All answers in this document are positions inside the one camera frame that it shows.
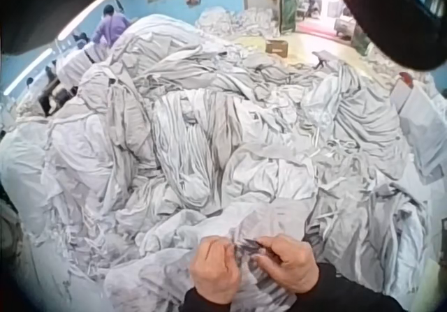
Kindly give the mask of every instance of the floor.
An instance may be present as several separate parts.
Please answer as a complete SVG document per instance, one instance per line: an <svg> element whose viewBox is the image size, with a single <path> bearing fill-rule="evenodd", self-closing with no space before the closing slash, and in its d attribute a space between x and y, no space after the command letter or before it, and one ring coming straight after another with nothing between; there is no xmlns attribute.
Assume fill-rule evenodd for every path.
<svg viewBox="0 0 447 312"><path fill-rule="evenodd" d="M338 36L334 29L335 18L313 18L306 17L305 19L297 18L296 31L298 33L311 34L322 38L333 40L344 45L351 44L350 37Z"/></svg>
<svg viewBox="0 0 447 312"><path fill-rule="evenodd" d="M350 46L342 45L335 41L320 38L309 34L290 33L281 36L281 40L288 42L288 57L284 59L288 64L309 63L317 64L318 59L312 52L327 50L331 54L345 61L347 64L356 68L361 75L371 77L372 72L366 66L361 56ZM252 47L260 51L265 51L265 39L260 36L241 37L236 39L245 47Z"/></svg>

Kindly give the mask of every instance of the doorway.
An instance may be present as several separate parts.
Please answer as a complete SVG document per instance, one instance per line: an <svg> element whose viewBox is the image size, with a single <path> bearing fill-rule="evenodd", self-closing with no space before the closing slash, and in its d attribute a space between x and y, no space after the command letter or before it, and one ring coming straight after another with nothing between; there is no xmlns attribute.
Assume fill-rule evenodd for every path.
<svg viewBox="0 0 447 312"><path fill-rule="evenodd" d="M342 0L298 0L296 31L350 45L356 21Z"/></svg>

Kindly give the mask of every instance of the black sleeve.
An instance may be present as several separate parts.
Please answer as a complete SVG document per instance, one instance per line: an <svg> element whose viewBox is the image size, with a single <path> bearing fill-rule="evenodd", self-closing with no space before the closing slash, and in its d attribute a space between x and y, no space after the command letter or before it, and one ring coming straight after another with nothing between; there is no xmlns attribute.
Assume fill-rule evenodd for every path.
<svg viewBox="0 0 447 312"><path fill-rule="evenodd" d="M387 311L402 312L404 309L392 297L367 289L360 284L337 277L335 268L318 264L320 277L308 293L297 295L290 312L305 311Z"/></svg>
<svg viewBox="0 0 447 312"><path fill-rule="evenodd" d="M218 305L207 301L197 293L197 290L190 289L184 296L184 303L180 307L180 312L230 312L231 304Z"/></svg>

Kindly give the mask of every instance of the yellow floor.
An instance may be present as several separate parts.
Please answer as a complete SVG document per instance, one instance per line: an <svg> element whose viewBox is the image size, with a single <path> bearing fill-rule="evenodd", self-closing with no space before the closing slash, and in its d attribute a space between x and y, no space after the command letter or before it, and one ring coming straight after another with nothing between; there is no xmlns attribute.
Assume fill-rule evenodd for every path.
<svg viewBox="0 0 447 312"><path fill-rule="evenodd" d="M288 57L285 61L289 64L308 63L317 64L318 59L312 52L327 50L347 64L356 68L361 75L371 77L371 71L362 61L360 54L347 45L342 45L332 40L326 40L309 34L291 33L278 38L288 42ZM265 39L260 36L241 37L235 40L245 47L254 47L265 51Z"/></svg>

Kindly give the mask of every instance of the cardboard box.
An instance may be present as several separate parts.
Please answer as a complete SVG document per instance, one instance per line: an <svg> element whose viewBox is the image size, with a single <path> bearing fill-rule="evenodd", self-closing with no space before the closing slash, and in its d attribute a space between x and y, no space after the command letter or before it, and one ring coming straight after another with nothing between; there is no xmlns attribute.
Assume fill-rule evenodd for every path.
<svg viewBox="0 0 447 312"><path fill-rule="evenodd" d="M287 58L288 43L284 40L267 40L265 42L265 52Z"/></svg>

